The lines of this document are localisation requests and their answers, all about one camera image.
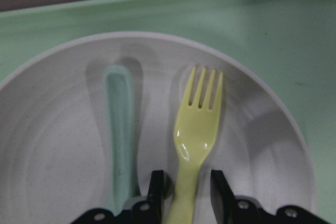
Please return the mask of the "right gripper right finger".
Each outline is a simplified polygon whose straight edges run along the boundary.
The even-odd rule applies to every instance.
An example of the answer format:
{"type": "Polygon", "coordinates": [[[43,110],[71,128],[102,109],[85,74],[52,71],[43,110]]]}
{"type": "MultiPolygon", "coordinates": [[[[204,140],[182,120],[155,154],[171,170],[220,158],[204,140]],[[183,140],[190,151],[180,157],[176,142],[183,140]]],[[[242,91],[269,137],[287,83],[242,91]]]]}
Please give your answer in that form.
{"type": "Polygon", "coordinates": [[[261,223],[259,203],[234,195],[221,170],[211,171],[211,204],[217,223],[261,223]]]}

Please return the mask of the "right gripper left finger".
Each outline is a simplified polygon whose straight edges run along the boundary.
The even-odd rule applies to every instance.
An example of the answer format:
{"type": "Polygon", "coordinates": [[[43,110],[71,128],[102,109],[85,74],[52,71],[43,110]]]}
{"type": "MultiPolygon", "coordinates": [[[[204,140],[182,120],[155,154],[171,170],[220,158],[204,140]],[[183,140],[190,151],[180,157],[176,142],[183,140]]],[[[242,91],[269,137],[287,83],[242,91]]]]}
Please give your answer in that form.
{"type": "Polygon", "coordinates": [[[147,196],[140,197],[132,207],[132,223],[162,223],[165,193],[165,173],[151,173],[147,196]]]}

